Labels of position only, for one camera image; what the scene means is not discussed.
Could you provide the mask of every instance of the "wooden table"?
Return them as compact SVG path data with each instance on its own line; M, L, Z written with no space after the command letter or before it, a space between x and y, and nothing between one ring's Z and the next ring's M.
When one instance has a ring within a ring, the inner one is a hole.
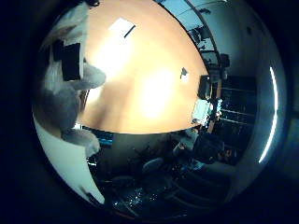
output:
M118 18L135 25L126 38L109 30ZM106 72L107 82L90 90L78 118L82 125L113 133L192 127L200 76L207 71L185 30L154 1L104 0L93 8L86 59Z

